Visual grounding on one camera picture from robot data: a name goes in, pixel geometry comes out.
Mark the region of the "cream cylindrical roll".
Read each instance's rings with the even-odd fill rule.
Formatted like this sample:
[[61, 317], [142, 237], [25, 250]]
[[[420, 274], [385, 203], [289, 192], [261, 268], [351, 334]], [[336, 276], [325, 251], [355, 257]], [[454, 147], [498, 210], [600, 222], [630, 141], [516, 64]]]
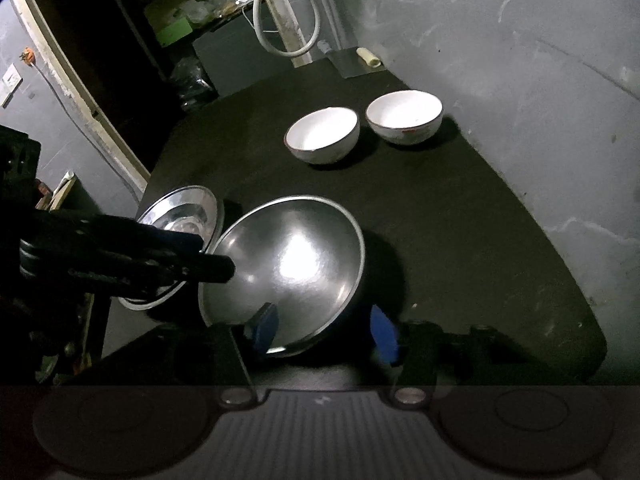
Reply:
[[362, 62], [369, 68], [379, 68], [382, 66], [381, 59], [365, 47], [358, 47], [356, 49], [357, 55], [362, 59]]

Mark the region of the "green box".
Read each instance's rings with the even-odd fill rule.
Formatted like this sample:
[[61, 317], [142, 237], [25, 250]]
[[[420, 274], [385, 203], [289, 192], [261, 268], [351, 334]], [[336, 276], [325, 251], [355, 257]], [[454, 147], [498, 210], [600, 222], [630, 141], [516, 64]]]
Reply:
[[183, 16], [162, 28], [156, 34], [156, 39], [162, 47], [168, 47], [180, 39], [189, 36], [191, 32], [193, 32], [193, 27], [189, 20]]

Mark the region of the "white bowl red rim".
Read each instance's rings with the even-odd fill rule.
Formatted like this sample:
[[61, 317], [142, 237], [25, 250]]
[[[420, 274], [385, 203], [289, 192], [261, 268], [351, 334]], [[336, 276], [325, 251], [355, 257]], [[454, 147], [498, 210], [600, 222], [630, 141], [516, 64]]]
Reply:
[[419, 90], [386, 93], [366, 109], [370, 128], [383, 140], [398, 145], [416, 145], [434, 136], [443, 114], [442, 101]]

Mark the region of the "steel plate with sticker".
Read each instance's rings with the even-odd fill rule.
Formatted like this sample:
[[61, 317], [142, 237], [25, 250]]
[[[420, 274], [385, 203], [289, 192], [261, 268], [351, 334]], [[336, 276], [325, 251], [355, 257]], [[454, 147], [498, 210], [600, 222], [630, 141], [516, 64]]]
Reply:
[[197, 235], [208, 252], [224, 226], [224, 203], [205, 186], [187, 185], [167, 193], [145, 209], [137, 222], [154, 228]]

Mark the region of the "white ceramic bowl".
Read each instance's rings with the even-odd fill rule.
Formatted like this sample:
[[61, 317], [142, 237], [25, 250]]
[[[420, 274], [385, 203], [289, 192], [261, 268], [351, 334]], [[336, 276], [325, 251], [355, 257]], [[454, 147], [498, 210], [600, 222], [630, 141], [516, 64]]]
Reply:
[[347, 107], [326, 107], [300, 118], [283, 142], [291, 154], [309, 165], [329, 165], [346, 157], [359, 140], [358, 114]]

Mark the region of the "white wooden post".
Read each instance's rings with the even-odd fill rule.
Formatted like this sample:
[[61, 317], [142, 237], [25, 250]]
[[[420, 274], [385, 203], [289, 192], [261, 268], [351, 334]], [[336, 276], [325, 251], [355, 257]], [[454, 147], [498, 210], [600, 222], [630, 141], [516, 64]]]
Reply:
[[[269, 54], [289, 60], [295, 68], [312, 62], [311, 50], [316, 46], [321, 30], [321, 16], [317, 3], [308, 0], [314, 17], [314, 28], [306, 35], [290, 0], [253, 0], [252, 23], [258, 44]], [[262, 26], [262, 5], [267, 5], [283, 49], [277, 48]]]

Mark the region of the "large steel bowl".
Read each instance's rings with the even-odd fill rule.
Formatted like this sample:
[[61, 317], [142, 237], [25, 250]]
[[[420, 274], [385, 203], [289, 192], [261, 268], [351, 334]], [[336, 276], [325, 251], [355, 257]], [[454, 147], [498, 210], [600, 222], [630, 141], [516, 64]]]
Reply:
[[202, 283], [206, 325], [244, 324], [263, 304], [277, 306], [279, 328], [268, 353], [302, 352], [342, 314], [366, 267], [362, 229], [325, 197], [285, 196], [244, 214], [207, 251], [235, 265], [226, 284]]

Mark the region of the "grey flat metal plate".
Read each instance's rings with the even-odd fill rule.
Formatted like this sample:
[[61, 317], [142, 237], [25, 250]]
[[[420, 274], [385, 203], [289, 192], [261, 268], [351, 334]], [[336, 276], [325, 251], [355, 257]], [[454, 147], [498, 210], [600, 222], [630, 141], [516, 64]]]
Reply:
[[326, 54], [326, 57], [330, 60], [337, 73], [343, 79], [350, 79], [360, 76], [366, 76], [369, 74], [383, 73], [386, 71], [384, 65], [378, 67], [371, 67], [357, 54], [355, 48], [330, 51]]

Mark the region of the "white wall switch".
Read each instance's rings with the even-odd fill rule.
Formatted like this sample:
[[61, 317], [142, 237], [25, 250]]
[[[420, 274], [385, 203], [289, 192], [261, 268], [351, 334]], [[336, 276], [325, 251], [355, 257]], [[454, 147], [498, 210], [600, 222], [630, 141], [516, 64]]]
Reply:
[[0, 106], [5, 107], [13, 93], [22, 83], [23, 77], [14, 64], [11, 64], [1, 77]]

